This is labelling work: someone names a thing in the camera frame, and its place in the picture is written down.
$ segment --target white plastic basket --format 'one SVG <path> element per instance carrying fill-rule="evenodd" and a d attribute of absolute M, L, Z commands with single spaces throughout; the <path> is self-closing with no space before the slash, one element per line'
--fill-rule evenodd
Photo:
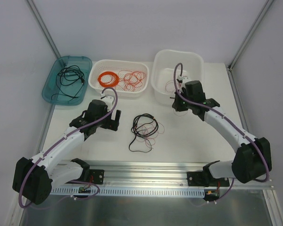
<path fill-rule="evenodd" d="M 159 51 L 154 59 L 151 85 L 154 88 L 155 99 L 163 105 L 172 105 L 170 97 L 174 97 L 174 69 L 178 63 L 183 64 L 183 76 L 192 80 L 204 82 L 204 63 L 201 56 L 191 52 L 181 52 L 165 49 Z"/>
<path fill-rule="evenodd" d="M 97 92 L 101 93 L 104 87 L 102 87 L 98 81 L 98 77 L 103 72 L 114 72 L 119 78 L 123 78 L 128 71 L 135 72 L 143 72 L 145 73 L 144 79 L 141 81 L 142 85 L 136 88 L 134 91 L 126 91 L 123 89 L 124 82 L 120 81 L 119 84 L 114 87 L 117 91 L 117 94 L 120 97 L 139 97 L 142 95 L 143 91 L 146 89 L 149 81 L 149 68 L 143 64 L 138 62 L 130 62 L 130 61 L 120 61 L 120 60 L 100 60 L 94 64 L 90 71 L 88 83 L 94 88 Z M 102 77 L 103 82 L 108 82 L 110 80 L 109 77 Z M 107 93 L 113 94 L 113 91 L 107 90 Z"/>

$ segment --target black wire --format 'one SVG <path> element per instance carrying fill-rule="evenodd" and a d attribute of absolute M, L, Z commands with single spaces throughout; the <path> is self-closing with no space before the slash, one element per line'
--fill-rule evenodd
<path fill-rule="evenodd" d="M 141 126 L 137 127 L 138 121 L 139 121 L 139 119 L 141 119 L 142 117 L 152 119 L 152 121 L 151 121 L 151 122 L 144 123 L 144 124 L 142 124 Z M 143 134 L 142 132 L 145 131 L 145 130 L 148 130 L 148 129 L 140 129 L 140 128 L 142 128 L 144 125 L 152 124 L 153 122 L 155 122 L 154 129 L 151 130 L 150 132 L 146 133 L 146 134 Z M 150 137 L 150 136 L 154 135 L 156 132 L 158 132 L 158 122 L 156 121 L 156 119 L 154 118 L 154 116 L 152 116 L 152 115 L 150 115 L 150 114 L 148 114 L 148 113 L 137 115 L 137 116 L 133 119 L 133 125 L 132 125 L 132 128 L 131 128 L 131 132 L 135 135 L 135 137 L 134 137 L 133 141 L 131 141 L 131 143 L 129 144 L 129 150 L 130 150 L 131 152 L 143 152 L 143 153 L 148 153 L 148 152 L 150 152 L 150 151 L 153 149 L 151 142 L 148 140 L 148 137 Z M 131 149 L 130 149 L 130 146 L 133 144 L 133 142 L 136 140 L 137 137 L 140 137 L 140 138 L 142 138 L 142 139 L 148 141 L 148 143 L 149 143 L 150 146 L 151 146 L 150 150 L 148 150 L 148 151 L 131 150 Z"/>
<path fill-rule="evenodd" d="M 68 101 L 71 101 L 75 98 L 78 98 L 76 95 L 81 91 L 81 89 L 83 88 L 84 86 L 84 83 L 85 83 L 85 75 L 84 73 L 81 71 L 81 69 L 77 66 L 77 65 L 73 65 L 73 66 L 70 66 L 70 67 L 65 67 L 63 68 L 58 74 L 57 74 L 57 77 L 56 77 L 56 86 L 57 88 L 59 89 L 59 93 L 55 93 L 51 96 L 51 99 L 53 96 L 55 95 L 62 95 L 62 96 L 66 96 L 66 97 L 70 97 L 71 99 L 68 100 Z M 61 87 L 62 86 L 70 86 L 72 84 L 74 84 L 75 82 L 77 81 L 81 81 L 82 83 L 82 86 L 80 87 L 80 89 L 77 91 L 77 93 L 74 95 L 74 96 L 71 96 L 71 95 L 68 95 L 66 93 L 64 93 L 62 90 L 61 90 Z M 70 81 L 70 83 L 68 84 L 63 84 L 63 81 Z"/>

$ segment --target plastic container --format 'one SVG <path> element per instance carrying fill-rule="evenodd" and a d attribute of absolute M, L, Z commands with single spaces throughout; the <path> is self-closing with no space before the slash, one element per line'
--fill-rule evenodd
<path fill-rule="evenodd" d="M 61 86 L 60 79 L 58 73 L 65 67 L 70 67 L 76 65 L 80 68 L 80 70 L 84 73 L 84 83 L 82 84 L 81 80 L 76 81 L 75 83 L 68 86 Z M 53 64 L 51 71 L 47 77 L 45 82 L 42 97 L 49 103 L 54 105 L 66 105 L 66 106 L 74 106 L 80 104 L 85 96 L 85 92 L 87 89 L 87 80 L 89 73 L 92 68 L 92 61 L 85 56 L 63 56 L 56 60 Z M 77 79 L 78 76 L 69 76 L 67 79 Z M 65 80 L 65 77 L 61 79 L 64 85 L 70 84 L 71 81 Z"/>
<path fill-rule="evenodd" d="M 120 81 L 119 84 L 113 88 L 117 91 L 117 94 L 120 97 L 140 97 L 143 91 L 146 89 L 149 81 L 149 68 L 143 64 L 138 62 L 130 62 L 130 61 L 120 61 L 120 60 L 100 60 L 96 62 L 90 72 L 89 75 L 89 85 L 94 88 L 97 92 L 101 93 L 104 87 L 102 87 L 98 81 L 98 77 L 103 72 L 114 72 L 119 78 L 123 78 L 128 71 L 135 72 L 143 72 L 145 73 L 144 79 L 141 81 L 141 86 L 135 88 L 134 91 L 124 90 L 124 82 Z M 102 77 L 103 82 L 108 82 L 110 78 Z M 113 94 L 113 91 L 107 90 L 108 94 Z"/>
<path fill-rule="evenodd" d="M 175 97 L 173 75 L 178 63 L 183 64 L 183 76 L 199 80 L 203 86 L 204 63 L 201 56 L 170 49 L 159 51 L 154 59 L 151 85 L 154 88 L 155 99 L 163 105 L 172 105 L 174 101 L 170 97 Z"/>

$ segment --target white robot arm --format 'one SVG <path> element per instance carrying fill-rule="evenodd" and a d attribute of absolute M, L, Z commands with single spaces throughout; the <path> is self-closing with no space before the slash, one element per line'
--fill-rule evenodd
<path fill-rule="evenodd" d="M 172 107 L 180 112 L 191 109 L 193 114 L 216 129 L 236 153 L 233 161 L 215 161 L 204 166 L 201 174 L 193 175 L 193 181 L 200 186 L 209 186 L 212 181 L 217 181 L 219 178 L 237 178 L 240 182 L 247 183 L 264 175 L 266 166 L 253 144 L 259 148 L 270 171 L 272 163 L 268 140 L 264 137 L 258 139 L 236 126 L 225 116 L 224 110 L 217 101 L 212 98 L 206 99 L 200 81 L 192 81 L 181 75 L 182 73 L 176 79 L 180 88 L 175 93 Z"/>
<path fill-rule="evenodd" d="M 90 182 L 90 166 L 80 160 L 73 159 L 66 165 L 57 166 L 59 162 L 76 147 L 81 145 L 90 135 L 96 132 L 98 127 L 117 131 L 120 119 L 120 110 L 116 111 L 115 119 L 111 119 L 111 114 L 105 119 L 82 128 L 84 125 L 95 122 L 107 115 L 112 109 L 114 98 L 102 95 L 101 100 L 92 100 L 88 109 L 79 117 L 72 120 L 66 131 L 57 141 L 64 138 L 61 142 L 51 145 L 51 150 L 43 150 L 31 159 L 21 158 L 16 165 L 13 189 L 20 193 L 20 188 L 25 176 L 33 165 L 37 164 L 29 178 L 27 179 L 22 195 L 35 204 L 42 203 L 50 194 L 51 190 L 67 183 L 71 180 Z"/>

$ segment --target tangled cable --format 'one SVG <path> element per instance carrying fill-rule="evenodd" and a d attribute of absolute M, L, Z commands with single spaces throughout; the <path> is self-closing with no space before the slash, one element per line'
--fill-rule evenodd
<path fill-rule="evenodd" d="M 152 121 L 151 122 L 146 122 L 146 123 L 139 123 L 139 120 L 144 117 L 144 118 L 149 118 Z M 159 124 L 163 127 L 164 131 L 159 132 Z M 131 152 L 143 152 L 143 153 L 148 153 L 153 149 L 153 145 L 155 145 L 155 138 L 159 134 L 163 134 L 165 132 L 165 127 L 157 122 L 157 120 L 154 118 L 154 116 L 145 113 L 145 114 L 140 114 L 137 115 L 132 124 L 131 132 L 135 135 L 134 139 L 131 141 L 129 144 L 129 150 Z M 141 151 L 141 150 L 132 150 L 130 147 L 133 144 L 133 142 L 137 140 L 140 142 L 145 142 L 146 146 L 150 149 L 148 151 Z"/>
<path fill-rule="evenodd" d="M 62 91 L 62 87 L 63 86 L 71 86 L 74 83 L 76 83 L 77 81 L 81 81 L 82 85 L 79 88 L 79 90 L 77 91 L 77 93 L 72 96 L 69 94 L 66 94 Z M 62 96 L 66 96 L 66 97 L 70 97 L 70 100 L 73 100 L 75 98 L 78 98 L 76 95 L 80 92 L 80 90 L 83 88 L 84 86 L 84 82 L 85 82 L 85 75 L 84 73 L 81 71 L 81 69 L 77 66 L 77 65 L 73 65 L 70 67 L 65 67 L 63 68 L 56 77 L 56 86 L 59 89 L 59 93 L 55 93 L 51 96 L 51 99 L 53 98 L 53 96 L 55 95 L 62 95 Z"/>
<path fill-rule="evenodd" d="M 109 81 L 103 81 L 103 77 L 108 76 Z M 140 71 L 121 70 L 118 74 L 114 72 L 103 72 L 99 75 L 98 81 L 102 87 L 119 87 L 124 91 L 135 92 L 137 88 L 142 87 L 142 81 L 146 78 L 146 73 Z"/>
<path fill-rule="evenodd" d="M 167 93 L 175 93 L 174 81 L 170 80 L 166 83 L 165 91 Z"/>

